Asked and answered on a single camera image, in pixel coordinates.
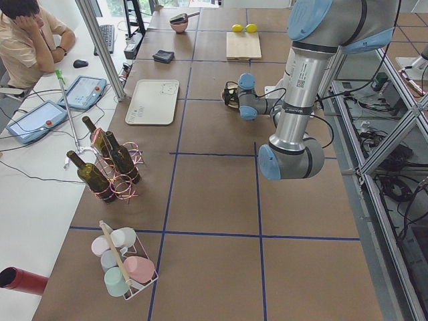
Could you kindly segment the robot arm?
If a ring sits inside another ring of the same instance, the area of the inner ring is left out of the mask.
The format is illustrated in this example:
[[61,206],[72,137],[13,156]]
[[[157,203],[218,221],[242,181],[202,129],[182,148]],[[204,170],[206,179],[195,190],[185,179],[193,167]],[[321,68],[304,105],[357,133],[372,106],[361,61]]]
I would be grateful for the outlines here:
[[306,134],[328,62],[338,51],[359,54],[391,42],[399,1],[297,1],[288,20],[289,70],[277,87],[280,98],[255,93],[255,78],[242,74],[236,89],[240,116],[269,114],[276,131],[260,146],[258,166],[269,180],[306,179],[324,165],[321,144]]

